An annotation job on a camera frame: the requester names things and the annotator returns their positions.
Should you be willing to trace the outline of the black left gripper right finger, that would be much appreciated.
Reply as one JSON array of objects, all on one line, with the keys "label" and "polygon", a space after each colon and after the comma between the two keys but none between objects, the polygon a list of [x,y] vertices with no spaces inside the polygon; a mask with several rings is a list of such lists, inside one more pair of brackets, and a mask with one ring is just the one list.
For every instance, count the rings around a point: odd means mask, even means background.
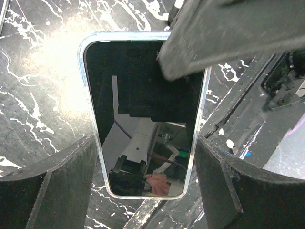
[{"label": "black left gripper right finger", "polygon": [[259,168],[200,136],[195,153],[210,229],[303,229],[305,182]]}]

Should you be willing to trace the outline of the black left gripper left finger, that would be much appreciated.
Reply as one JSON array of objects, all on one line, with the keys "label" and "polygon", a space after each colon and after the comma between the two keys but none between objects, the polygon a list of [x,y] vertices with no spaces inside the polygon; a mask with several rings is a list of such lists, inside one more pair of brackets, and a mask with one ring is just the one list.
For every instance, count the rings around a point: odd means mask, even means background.
[{"label": "black left gripper left finger", "polygon": [[2,229],[82,229],[97,160],[89,134],[0,179]]}]

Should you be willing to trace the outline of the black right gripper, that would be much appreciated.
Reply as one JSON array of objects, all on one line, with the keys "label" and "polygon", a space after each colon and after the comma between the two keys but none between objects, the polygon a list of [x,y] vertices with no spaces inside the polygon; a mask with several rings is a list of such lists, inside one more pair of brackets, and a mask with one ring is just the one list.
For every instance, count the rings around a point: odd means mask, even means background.
[{"label": "black right gripper", "polygon": [[305,102],[305,3],[302,0],[187,0],[158,61],[167,80],[257,54],[286,52],[261,86],[267,108],[279,111]]}]

